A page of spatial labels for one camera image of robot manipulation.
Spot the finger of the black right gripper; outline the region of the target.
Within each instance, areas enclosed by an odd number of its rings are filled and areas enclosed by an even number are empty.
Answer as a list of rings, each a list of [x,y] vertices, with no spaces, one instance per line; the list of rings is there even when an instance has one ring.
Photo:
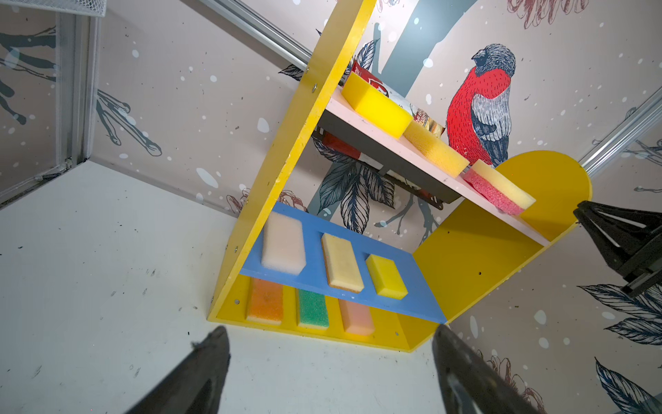
[[[624,294],[637,298],[661,286],[659,212],[583,201],[573,214],[607,265],[626,281]]]

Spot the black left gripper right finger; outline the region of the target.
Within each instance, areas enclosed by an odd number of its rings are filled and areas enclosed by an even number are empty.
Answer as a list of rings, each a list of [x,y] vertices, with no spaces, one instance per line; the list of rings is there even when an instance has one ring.
[[[447,413],[536,412],[448,326],[437,327],[432,352]]]

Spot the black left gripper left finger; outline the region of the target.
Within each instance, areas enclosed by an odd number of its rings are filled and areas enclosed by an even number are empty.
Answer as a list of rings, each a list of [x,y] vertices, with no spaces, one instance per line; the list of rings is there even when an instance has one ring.
[[[219,326],[155,388],[129,409],[130,413],[217,413],[230,364],[229,336]]]

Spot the orange scrub sponge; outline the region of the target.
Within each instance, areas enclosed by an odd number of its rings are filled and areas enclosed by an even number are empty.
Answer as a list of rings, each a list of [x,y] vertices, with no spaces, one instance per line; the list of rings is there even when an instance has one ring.
[[[252,279],[246,320],[281,325],[284,318],[283,297],[282,285],[263,279]]]

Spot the salmon orange sponge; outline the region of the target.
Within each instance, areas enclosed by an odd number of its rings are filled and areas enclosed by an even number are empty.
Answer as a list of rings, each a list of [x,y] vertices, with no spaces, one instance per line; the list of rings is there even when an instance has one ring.
[[[375,326],[368,306],[340,300],[339,307],[346,333],[358,336],[370,336],[374,333]]]

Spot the small yellow square sponge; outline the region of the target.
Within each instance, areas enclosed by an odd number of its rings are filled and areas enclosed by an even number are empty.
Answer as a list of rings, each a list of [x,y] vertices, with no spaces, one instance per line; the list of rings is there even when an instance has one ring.
[[[402,300],[409,291],[393,260],[370,255],[365,261],[377,295]]]

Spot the smiley face sponge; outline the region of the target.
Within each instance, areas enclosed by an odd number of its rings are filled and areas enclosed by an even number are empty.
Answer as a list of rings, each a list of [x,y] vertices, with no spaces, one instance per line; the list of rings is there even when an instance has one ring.
[[[535,198],[482,160],[474,162],[461,177],[498,210],[510,216],[519,216],[536,202]]]

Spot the green scrub sponge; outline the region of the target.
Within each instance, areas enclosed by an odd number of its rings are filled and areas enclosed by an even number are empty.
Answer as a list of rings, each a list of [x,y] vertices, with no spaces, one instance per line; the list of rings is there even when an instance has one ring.
[[[319,293],[298,290],[298,327],[325,331],[329,327],[326,298]]]

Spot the light pink sponge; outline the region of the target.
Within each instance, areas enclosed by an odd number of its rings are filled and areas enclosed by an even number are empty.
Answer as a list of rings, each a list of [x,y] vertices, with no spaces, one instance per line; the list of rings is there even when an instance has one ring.
[[[261,264],[272,271],[298,276],[306,266],[303,225],[272,212],[263,229]]]

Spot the pale yellow sponge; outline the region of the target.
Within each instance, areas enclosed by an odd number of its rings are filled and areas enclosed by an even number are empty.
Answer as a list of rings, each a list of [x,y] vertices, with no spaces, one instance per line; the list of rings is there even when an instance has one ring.
[[[329,286],[352,293],[361,293],[365,285],[350,241],[333,236],[322,235],[327,280]]]

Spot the yellow rectangular sponge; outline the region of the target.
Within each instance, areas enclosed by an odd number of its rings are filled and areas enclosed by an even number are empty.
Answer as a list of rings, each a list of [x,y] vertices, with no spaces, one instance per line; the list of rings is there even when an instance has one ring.
[[[469,166],[467,158],[416,121],[411,121],[403,135],[430,163],[453,178]]]

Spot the bright yellow square sponge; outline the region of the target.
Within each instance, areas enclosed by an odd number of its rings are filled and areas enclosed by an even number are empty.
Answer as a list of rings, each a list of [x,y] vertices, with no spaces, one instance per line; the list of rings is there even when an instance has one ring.
[[[349,74],[341,95],[367,122],[399,140],[413,120],[412,115],[356,72]]]

